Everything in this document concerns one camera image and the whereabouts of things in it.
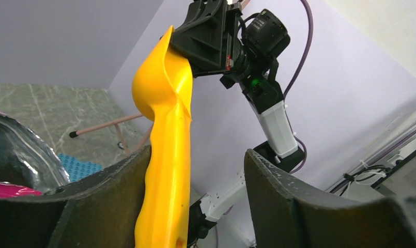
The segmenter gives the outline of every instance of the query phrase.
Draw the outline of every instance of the light purple wall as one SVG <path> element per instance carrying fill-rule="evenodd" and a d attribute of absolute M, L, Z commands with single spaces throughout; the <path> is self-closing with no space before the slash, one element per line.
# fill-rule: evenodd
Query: light purple wall
<path fill-rule="evenodd" d="M 0 83 L 105 88 L 163 0 L 0 0 Z"/>

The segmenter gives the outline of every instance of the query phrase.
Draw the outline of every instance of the gray marble surface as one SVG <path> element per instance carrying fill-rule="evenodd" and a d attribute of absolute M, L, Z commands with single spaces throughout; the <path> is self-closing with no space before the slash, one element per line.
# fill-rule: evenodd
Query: gray marble surface
<path fill-rule="evenodd" d="M 117 147 L 114 127 L 70 138 L 69 133 L 124 117 L 105 90 L 62 86 L 0 84 L 0 111 L 31 128 L 57 154 L 110 166 L 126 155 Z M 120 124 L 129 149 L 143 134 L 127 121 Z"/>

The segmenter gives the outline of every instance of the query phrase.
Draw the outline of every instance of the yellow plastic spoon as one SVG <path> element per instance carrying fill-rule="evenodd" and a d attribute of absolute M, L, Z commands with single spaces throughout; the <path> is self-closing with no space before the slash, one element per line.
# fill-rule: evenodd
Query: yellow plastic spoon
<path fill-rule="evenodd" d="M 137 108 L 154 121 L 137 248 L 187 247 L 193 77 L 188 60 L 169 46 L 173 31 L 171 26 L 151 51 L 132 85 Z"/>

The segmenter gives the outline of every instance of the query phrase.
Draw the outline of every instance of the wooden stick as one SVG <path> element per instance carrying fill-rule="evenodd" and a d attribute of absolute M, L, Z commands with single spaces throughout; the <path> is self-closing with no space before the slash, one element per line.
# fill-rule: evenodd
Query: wooden stick
<path fill-rule="evenodd" d="M 150 138 L 150 134 L 151 131 L 153 129 L 153 124 L 151 125 L 151 127 L 147 130 L 147 132 L 145 132 L 144 137 L 142 137 L 141 141 L 136 145 L 134 152 L 139 150 L 141 147 L 143 147 L 145 145 L 145 143 L 147 142 L 147 140 Z"/>
<path fill-rule="evenodd" d="M 247 4 L 250 2 L 250 0 L 243 0 L 242 2 L 241 2 L 241 9 L 244 9 L 246 6 L 247 6 Z"/>
<path fill-rule="evenodd" d="M 90 127 L 90 128 L 86 128 L 86 129 L 83 129 L 83 130 L 78 130 L 78 131 L 75 131 L 74 137 L 79 136 L 79 135 L 84 134 L 84 133 L 92 132 L 92 131 L 95 131 L 95 130 L 98 130 L 98 129 L 107 128 L 109 126 L 114 126 L 114 125 L 119 124 L 121 122 L 128 121 L 128 120 L 133 120 L 133 119 L 136 119 L 136 118 L 139 118 L 139 117 L 142 117 L 142 116 L 143 116 L 142 114 L 129 115 L 129 116 L 119 118 L 119 119 L 116 119 L 116 120 L 112 120 L 112 121 L 109 121 L 109 122 L 106 122 L 106 123 L 103 123 L 103 124 L 99 124 L 99 125 L 96 125 L 96 126 L 93 126 L 93 127 Z"/>

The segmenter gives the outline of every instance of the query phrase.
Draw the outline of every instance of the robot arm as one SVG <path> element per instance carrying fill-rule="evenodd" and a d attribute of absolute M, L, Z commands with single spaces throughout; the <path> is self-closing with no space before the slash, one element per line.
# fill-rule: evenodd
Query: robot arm
<path fill-rule="evenodd" d="M 286 27 L 269 10 L 261 11 L 248 27 L 240 3 L 195 0 L 170 45 L 188 59 L 193 76 L 222 74 L 221 83 L 238 83 L 255 112 L 267 141 L 254 148 L 280 169 L 290 172 L 305 157 L 291 130 L 284 95 L 275 80 L 276 58 L 290 43 Z M 190 207 L 188 244 L 205 238 L 236 201 L 246 194 L 244 172 L 227 185 L 207 193 Z"/>

